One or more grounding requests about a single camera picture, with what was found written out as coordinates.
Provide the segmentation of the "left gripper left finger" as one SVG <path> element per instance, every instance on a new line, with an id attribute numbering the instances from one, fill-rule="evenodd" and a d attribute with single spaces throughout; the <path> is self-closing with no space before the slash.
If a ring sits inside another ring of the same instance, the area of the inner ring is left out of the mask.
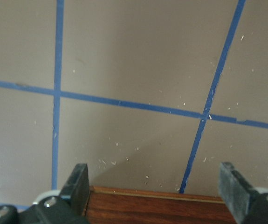
<path id="1" fill-rule="evenodd" d="M 88 165 L 79 163 L 58 195 L 46 196 L 22 212 L 0 205 L 0 224 L 88 224 L 84 215 L 88 200 Z"/>

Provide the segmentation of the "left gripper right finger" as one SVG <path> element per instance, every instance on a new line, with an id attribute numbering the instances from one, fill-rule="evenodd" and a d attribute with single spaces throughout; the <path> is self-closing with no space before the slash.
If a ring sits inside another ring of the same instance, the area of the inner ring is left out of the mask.
<path id="1" fill-rule="evenodd" d="M 218 193 L 238 224 L 268 224 L 268 188 L 254 187 L 230 162 L 219 168 Z"/>

